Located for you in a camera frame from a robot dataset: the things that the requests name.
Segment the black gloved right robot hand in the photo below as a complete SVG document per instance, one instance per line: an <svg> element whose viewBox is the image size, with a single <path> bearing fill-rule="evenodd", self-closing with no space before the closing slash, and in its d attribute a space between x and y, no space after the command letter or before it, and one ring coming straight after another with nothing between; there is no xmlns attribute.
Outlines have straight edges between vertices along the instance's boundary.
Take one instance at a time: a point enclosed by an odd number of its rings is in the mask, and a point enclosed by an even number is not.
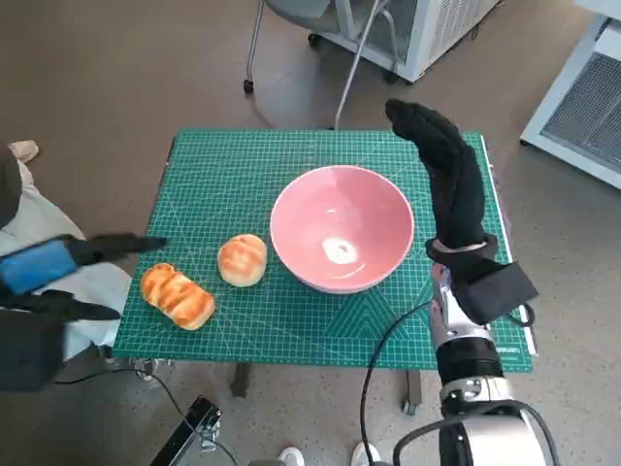
<svg viewBox="0 0 621 466"><path fill-rule="evenodd" d="M385 112L393 132L415 144L428 173L436 239L450 250L484 244L482 178L474 149L457 126L435 110L399 99L387 100Z"/></svg>

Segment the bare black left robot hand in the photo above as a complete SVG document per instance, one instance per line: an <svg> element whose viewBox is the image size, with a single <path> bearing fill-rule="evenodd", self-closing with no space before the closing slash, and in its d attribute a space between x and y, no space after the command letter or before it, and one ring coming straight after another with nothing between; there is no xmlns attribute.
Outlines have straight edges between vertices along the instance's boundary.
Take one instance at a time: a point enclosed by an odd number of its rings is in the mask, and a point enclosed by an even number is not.
<svg viewBox="0 0 621 466"><path fill-rule="evenodd" d="M17 250L1 257L1 307L50 314L67 322L117 320L118 311L79 301L71 292L36 291L82 267L116 261L130 253L159 250L166 244L165 238L139 237L134 233L104 234L84 240L65 234Z"/></svg>

